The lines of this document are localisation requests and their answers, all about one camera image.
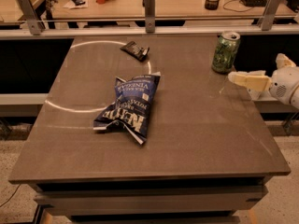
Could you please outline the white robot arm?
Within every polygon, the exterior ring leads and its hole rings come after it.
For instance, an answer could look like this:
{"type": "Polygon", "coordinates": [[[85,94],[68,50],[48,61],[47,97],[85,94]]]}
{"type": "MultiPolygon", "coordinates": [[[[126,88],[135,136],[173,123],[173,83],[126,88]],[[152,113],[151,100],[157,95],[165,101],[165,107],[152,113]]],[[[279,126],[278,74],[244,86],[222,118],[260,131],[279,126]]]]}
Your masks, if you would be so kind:
{"type": "Polygon", "coordinates": [[[268,91],[284,105],[299,108],[299,67],[285,54],[276,57],[277,69],[269,77],[265,71],[230,72],[228,79],[251,91],[251,96],[258,99],[262,92],[268,91]]]}

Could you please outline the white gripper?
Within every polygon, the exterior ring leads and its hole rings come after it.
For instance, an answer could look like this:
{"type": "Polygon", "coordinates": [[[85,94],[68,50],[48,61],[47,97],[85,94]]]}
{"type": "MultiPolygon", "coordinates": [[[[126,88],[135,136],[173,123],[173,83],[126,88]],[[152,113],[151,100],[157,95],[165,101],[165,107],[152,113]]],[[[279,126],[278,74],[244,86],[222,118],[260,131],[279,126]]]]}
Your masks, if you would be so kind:
{"type": "Polygon", "coordinates": [[[284,105],[299,105],[299,67],[285,54],[276,57],[277,69],[272,80],[265,71],[234,71],[228,79],[238,85],[254,91],[267,91],[284,105]]]}

